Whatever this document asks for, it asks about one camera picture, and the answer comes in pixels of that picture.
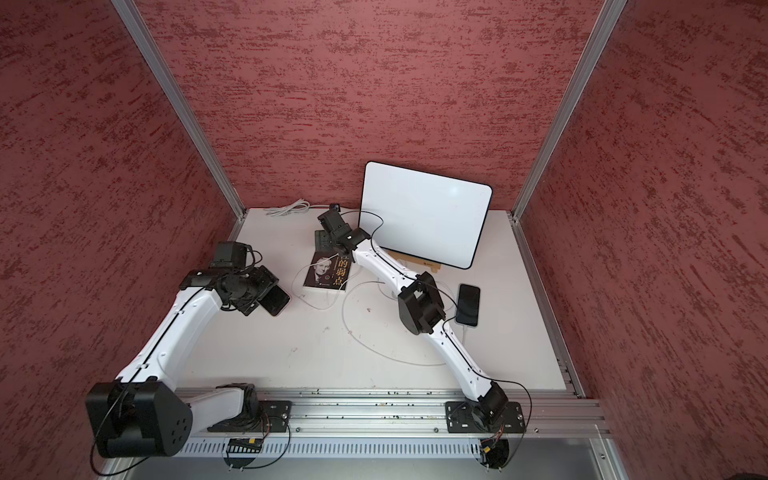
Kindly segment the black smartphone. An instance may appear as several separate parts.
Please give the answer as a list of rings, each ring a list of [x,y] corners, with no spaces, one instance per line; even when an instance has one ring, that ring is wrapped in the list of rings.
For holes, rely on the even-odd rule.
[[[284,310],[290,300],[290,295],[279,285],[275,285],[258,300],[258,304],[271,316],[276,317]]]
[[[460,284],[456,301],[455,321],[463,326],[475,328],[479,324],[481,289],[474,285]]]

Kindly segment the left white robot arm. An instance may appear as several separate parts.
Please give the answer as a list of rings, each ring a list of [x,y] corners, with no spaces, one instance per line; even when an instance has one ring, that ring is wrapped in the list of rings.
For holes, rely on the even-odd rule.
[[[255,388],[230,383],[183,399],[179,376],[208,323],[221,311],[244,316],[262,308],[278,315],[289,295],[264,266],[191,271],[174,303],[135,358],[86,397],[92,451],[103,458],[170,457],[203,430],[269,431]]]

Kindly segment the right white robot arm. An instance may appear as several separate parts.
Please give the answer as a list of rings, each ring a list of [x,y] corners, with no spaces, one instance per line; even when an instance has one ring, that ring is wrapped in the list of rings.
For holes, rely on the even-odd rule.
[[[337,253],[374,274],[397,296],[403,326],[411,334],[427,339],[439,353],[457,380],[477,427],[494,430],[501,422],[508,397],[474,361],[449,325],[434,277],[405,267],[379,247],[370,233],[351,227],[333,208],[320,214],[318,221]]]

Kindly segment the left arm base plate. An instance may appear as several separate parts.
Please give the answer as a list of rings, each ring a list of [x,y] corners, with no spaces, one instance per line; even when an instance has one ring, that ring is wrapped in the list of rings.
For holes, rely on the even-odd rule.
[[[234,418],[208,427],[210,433],[285,433],[293,403],[287,400],[260,400],[255,412],[243,411]]]

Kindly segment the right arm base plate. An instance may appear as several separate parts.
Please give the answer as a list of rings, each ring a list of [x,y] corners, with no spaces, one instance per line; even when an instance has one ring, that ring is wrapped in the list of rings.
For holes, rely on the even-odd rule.
[[[479,405],[468,401],[449,401],[444,404],[447,430],[451,434],[463,433],[524,433],[525,417],[518,402],[508,402],[496,413],[486,413]]]

